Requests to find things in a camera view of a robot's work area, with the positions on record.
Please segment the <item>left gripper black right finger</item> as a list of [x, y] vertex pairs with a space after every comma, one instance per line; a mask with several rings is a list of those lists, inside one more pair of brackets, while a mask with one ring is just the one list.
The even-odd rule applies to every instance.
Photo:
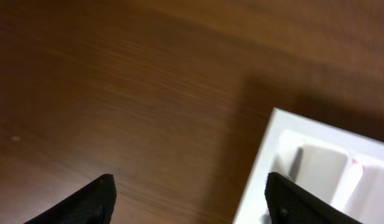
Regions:
[[277, 172], [268, 174], [265, 199], [272, 224], [360, 224]]

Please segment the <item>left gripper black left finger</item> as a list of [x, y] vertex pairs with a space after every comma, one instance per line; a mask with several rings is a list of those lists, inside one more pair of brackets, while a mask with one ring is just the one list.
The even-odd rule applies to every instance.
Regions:
[[26, 224], [110, 224], [116, 203], [112, 174], [103, 174]]

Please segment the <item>pink plastic knife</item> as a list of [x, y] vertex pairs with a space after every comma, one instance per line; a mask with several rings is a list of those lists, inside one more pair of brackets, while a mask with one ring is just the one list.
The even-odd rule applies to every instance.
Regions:
[[337, 210], [344, 212], [355, 188], [363, 175], [363, 167], [356, 159], [351, 159], [345, 166], [331, 205]]

